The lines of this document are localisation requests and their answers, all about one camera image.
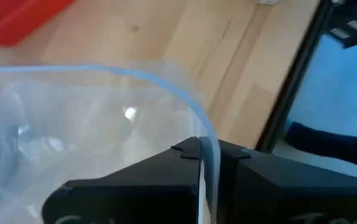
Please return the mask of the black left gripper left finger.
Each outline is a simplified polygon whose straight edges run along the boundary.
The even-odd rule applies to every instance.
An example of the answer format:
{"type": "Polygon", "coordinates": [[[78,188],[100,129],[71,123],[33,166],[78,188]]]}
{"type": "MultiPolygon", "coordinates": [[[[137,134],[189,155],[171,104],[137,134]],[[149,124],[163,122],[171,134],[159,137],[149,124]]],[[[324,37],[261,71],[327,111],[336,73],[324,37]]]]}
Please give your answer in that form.
{"type": "Polygon", "coordinates": [[[97,179],[69,180],[44,202],[44,224],[198,224],[201,141],[97,179]]]}

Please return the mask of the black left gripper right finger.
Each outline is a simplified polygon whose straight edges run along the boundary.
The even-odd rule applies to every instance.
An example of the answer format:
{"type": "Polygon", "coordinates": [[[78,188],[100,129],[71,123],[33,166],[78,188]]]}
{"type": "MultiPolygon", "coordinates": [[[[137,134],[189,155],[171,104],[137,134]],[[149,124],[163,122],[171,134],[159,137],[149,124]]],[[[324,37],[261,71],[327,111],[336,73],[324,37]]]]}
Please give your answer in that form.
{"type": "Polygon", "coordinates": [[[219,144],[217,224],[357,224],[357,177],[219,144]]]}

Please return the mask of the clear plastic storage basket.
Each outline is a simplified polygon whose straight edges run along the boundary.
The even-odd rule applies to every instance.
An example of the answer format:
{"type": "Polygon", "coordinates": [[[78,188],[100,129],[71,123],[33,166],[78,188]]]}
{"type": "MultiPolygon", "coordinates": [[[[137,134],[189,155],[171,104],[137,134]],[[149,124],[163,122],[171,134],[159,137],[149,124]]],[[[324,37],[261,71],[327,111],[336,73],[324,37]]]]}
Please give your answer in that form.
{"type": "Polygon", "coordinates": [[[198,224],[215,224],[221,152],[195,85],[175,65],[0,66],[0,224],[44,224],[47,198],[201,141],[198,224]]]}

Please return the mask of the dark blue floor bar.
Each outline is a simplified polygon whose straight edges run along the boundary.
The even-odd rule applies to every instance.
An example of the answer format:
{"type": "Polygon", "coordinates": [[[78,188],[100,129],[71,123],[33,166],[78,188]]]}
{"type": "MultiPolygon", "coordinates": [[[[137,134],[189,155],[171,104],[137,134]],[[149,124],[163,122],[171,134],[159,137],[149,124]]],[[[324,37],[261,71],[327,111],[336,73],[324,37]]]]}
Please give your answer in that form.
{"type": "Polygon", "coordinates": [[[330,133],[286,120],[284,140],[300,151],[357,165],[357,136],[330,133]]]}

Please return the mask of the red plastic basket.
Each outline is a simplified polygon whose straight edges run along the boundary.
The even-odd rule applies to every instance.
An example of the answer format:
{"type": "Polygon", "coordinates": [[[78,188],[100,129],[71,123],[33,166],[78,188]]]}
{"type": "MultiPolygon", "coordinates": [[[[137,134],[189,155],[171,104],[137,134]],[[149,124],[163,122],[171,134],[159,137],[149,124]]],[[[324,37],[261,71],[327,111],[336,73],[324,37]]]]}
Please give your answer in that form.
{"type": "Polygon", "coordinates": [[[0,0],[0,45],[16,45],[73,1],[0,0]]]}

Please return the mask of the black aluminium frame rail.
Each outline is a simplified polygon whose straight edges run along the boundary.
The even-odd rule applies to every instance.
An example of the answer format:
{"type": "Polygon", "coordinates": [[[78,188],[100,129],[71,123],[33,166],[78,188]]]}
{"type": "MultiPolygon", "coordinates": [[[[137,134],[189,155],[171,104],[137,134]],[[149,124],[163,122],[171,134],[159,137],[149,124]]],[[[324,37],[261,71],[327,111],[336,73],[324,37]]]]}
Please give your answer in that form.
{"type": "Polygon", "coordinates": [[[273,152],[302,79],[336,5],[334,0],[318,0],[317,8],[312,14],[311,21],[301,39],[276,102],[256,144],[256,151],[268,154],[273,152]]]}

